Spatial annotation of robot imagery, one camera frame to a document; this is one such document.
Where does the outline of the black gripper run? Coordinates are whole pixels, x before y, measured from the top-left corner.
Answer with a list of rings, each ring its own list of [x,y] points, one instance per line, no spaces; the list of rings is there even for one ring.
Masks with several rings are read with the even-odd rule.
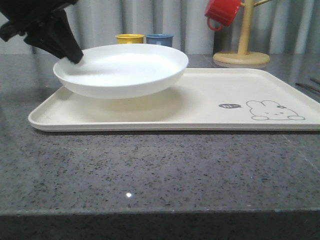
[[[24,42],[28,45],[78,64],[84,54],[64,10],[76,3],[76,0],[2,0],[0,13],[8,21],[0,27],[0,38],[7,42],[16,35],[26,35]]]

